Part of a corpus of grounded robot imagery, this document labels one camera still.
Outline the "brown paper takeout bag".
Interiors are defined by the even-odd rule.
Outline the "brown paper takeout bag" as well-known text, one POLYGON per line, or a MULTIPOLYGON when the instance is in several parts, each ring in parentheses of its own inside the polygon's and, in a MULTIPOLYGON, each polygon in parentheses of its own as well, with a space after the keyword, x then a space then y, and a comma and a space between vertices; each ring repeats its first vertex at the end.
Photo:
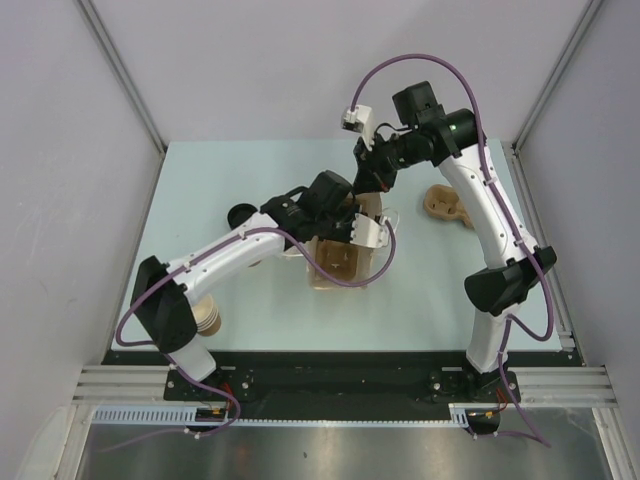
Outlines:
MULTIPOLYGON (((356 196, 362 214, 369 217, 384 214, 380 193, 367 193, 356 196)), ((357 245, 343 244, 330 240, 319 240, 314 237, 305 244, 306 250, 314 261, 332 277, 347 283, 358 283, 373 276, 374 257, 382 249, 371 249, 357 245)), ((315 290, 333 290, 342 288, 324 276, 312 265, 308 264, 307 279, 311 288, 315 290)))

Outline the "stack of brown paper cups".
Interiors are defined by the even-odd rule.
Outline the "stack of brown paper cups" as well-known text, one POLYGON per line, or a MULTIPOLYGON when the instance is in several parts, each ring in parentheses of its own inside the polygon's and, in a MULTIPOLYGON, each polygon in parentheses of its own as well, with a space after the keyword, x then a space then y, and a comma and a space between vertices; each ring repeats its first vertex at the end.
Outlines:
POLYGON ((222 320, 218 305, 211 295, 206 295, 192 308, 197 333, 203 337, 215 335, 221 328, 222 320))

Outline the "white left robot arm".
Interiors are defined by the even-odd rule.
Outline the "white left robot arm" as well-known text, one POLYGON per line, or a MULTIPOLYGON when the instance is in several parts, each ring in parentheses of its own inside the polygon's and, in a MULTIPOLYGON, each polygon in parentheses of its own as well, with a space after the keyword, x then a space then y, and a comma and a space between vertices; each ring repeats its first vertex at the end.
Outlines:
POLYGON ((329 170, 250 214, 232 208, 228 217, 237 226, 209 245, 169 262, 156 256, 143 260, 126 313, 138 319, 151 345, 186 376, 187 389, 202 400, 214 397, 221 387, 214 357, 196 338, 198 320, 216 318, 216 285, 294 248, 329 282, 360 288, 369 282, 338 279, 314 260, 306 243, 318 239, 365 249, 396 247, 388 218, 363 213, 353 186, 329 170))

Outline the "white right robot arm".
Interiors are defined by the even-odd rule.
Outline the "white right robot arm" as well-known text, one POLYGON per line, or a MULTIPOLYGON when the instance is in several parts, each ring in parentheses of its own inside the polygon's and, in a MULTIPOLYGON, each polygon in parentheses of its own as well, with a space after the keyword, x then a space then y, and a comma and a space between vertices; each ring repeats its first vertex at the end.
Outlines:
POLYGON ((421 162, 436 167, 462 201, 478 236, 484 269, 464 281, 475 307, 466 359, 473 368, 461 376, 463 393, 484 401, 497 389, 495 372, 504 365, 507 320, 554 266, 552 247, 541 247, 520 221, 498 178, 477 117, 469 109, 446 112, 429 82, 393 98, 402 130, 389 138, 378 133, 371 108, 348 107, 341 120, 359 139, 354 148, 358 194, 390 191, 399 171, 421 162))

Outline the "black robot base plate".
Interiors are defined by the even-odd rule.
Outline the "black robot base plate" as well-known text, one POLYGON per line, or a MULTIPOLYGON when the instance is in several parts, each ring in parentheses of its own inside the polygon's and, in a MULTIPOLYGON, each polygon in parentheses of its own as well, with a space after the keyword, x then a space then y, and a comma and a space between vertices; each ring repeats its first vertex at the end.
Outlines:
POLYGON ((217 352, 205 383, 232 394, 244 420, 439 420, 451 403, 501 409, 515 373, 476 373, 453 352, 217 352))

